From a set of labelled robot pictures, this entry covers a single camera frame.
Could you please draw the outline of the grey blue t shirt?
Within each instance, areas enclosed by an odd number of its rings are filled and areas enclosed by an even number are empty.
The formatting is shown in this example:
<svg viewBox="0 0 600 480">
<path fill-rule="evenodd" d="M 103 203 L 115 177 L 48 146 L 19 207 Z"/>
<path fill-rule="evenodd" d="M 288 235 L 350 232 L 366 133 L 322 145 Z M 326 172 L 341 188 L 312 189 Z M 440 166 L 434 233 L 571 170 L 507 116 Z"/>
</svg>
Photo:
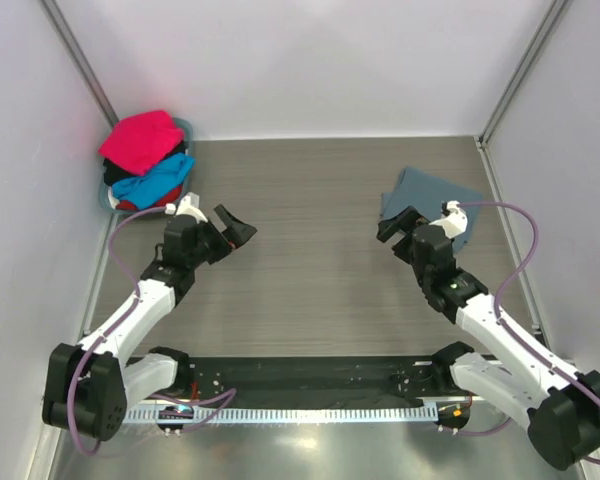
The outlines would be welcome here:
<svg viewBox="0 0 600 480">
<path fill-rule="evenodd" d="M 407 207 L 414 207 L 427 220 L 442 216 L 442 205 L 448 201 L 459 203 L 482 202 L 479 192 L 448 182 L 413 167 L 405 167 L 399 174 L 392 191 L 381 195 L 380 221 L 392 219 Z"/>
</svg>

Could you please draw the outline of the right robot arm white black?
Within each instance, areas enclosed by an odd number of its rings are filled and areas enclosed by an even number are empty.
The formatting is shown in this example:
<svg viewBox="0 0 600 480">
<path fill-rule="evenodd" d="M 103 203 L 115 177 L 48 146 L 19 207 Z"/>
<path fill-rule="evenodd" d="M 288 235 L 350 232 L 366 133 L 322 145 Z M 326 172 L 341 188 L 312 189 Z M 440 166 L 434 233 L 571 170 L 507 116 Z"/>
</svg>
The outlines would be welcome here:
<svg viewBox="0 0 600 480">
<path fill-rule="evenodd" d="M 474 275 L 456 263 L 453 244 L 467 230 L 466 204 L 449 201 L 430 221 L 409 206 L 379 222 L 376 237 L 402 238 L 392 251 L 412 267 L 429 306 L 499 360 L 491 364 L 457 343 L 439 351 L 430 372 L 442 395 L 459 389 L 489 402 L 527 433 L 536 452 L 564 471 L 600 448 L 600 373 L 580 372 L 542 345 Z"/>
</svg>

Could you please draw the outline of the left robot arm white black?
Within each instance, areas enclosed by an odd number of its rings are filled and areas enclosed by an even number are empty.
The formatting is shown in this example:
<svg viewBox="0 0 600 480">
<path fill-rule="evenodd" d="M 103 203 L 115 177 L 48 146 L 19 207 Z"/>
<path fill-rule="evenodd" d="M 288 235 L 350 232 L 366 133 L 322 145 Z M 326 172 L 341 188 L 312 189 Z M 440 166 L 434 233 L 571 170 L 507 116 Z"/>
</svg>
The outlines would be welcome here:
<svg viewBox="0 0 600 480">
<path fill-rule="evenodd" d="M 149 215 L 167 216 L 163 240 L 142 274 L 131 279 L 133 290 L 125 302 L 79 343 L 61 343 L 51 352 L 42 403 L 45 424 L 68 431 L 77 445 L 85 437 L 108 441 L 139 402 L 155 395 L 180 399 L 191 392 L 186 353 L 155 347 L 138 361 L 131 356 L 189 292 L 198 267 L 223 260 L 256 235 L 254 226 L 224 206 L 214 211 L 221 228 L 190 196 L 147 209 Z"/>
</svg>

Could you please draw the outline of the pink red t shirt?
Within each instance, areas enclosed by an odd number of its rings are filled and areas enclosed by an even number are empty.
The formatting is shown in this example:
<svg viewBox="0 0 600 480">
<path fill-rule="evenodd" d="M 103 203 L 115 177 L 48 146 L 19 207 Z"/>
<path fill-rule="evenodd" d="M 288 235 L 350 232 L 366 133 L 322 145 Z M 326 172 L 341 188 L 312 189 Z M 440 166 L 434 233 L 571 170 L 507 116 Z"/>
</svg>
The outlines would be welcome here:
<svg viewBox="0 0 600 480">
<path fill-rule="evenodd" d="M 164 110 L 154 110 L 120 120 L 100 146 L 98 153 L 108 163 L 141 176 L 162 161 L 185 139 Z"/>
</svg>

